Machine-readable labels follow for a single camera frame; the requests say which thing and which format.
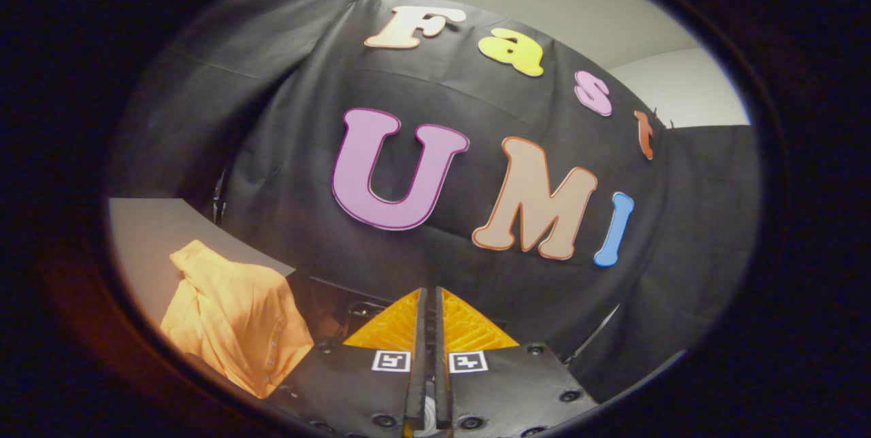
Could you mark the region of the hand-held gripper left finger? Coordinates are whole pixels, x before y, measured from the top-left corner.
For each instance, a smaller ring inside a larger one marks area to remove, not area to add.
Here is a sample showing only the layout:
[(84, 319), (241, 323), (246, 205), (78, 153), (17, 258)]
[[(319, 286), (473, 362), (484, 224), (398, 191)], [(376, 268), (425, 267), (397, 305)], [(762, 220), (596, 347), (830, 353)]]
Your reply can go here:
[(410, 437), (425, 424), (427, 289), (394, 302), (346, 341), (322, 341), (265, 406), (311, 437)]

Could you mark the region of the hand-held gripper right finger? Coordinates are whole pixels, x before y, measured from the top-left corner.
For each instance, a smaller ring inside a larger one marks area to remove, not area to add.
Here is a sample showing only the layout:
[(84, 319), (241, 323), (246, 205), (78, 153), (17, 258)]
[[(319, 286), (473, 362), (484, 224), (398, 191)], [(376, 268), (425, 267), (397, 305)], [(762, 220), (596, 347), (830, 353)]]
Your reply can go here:
[(448, 290), (435, 291), (435, 412), (452, 437), (528, 437), (596, 401), (541, 342), (520, 344)]

